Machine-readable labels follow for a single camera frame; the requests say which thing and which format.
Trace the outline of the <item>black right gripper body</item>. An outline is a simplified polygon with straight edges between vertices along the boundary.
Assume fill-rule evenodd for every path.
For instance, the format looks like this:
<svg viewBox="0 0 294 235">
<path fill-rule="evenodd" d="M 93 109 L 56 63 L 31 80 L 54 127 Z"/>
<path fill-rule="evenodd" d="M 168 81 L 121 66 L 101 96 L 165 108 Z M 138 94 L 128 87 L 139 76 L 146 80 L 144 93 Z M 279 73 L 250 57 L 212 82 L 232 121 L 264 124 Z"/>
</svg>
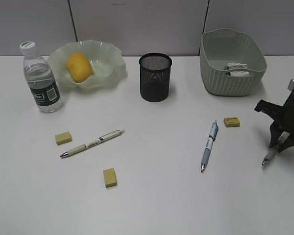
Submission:
<svg viewBox="0 0 294 235">
<path fill-rule="evenodd" d="M 288 90 L 291 93 L 284 105 L 280 106 L 261 99 L 254 110 L 271 117 L 272 124 L 279 124 L 284 132 L 294 134 L 294 79 L 290 81 Z"/>
</svg>

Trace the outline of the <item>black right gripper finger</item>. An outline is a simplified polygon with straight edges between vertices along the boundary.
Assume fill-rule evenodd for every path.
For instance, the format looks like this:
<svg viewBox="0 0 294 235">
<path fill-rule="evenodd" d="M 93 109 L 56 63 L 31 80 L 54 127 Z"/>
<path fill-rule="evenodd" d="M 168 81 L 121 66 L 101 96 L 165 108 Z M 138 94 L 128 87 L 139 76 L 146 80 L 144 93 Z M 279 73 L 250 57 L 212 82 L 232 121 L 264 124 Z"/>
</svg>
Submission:
<svg viewBox="0 0 294 235">
<path fill-rule="evenodd" d="M 277 145 L 278 140 L 284 130 L 280 127 L 279 124 L 272 124 L 269 129 L 271 135 L 269 147 L 272 148 Z"/>
<path fill-rule="evenodd" d="M 287 148 L 294 146 L 294 134 L 283 132 L 277 142 L 277 152 L 281 153 Z"/>
</svg>

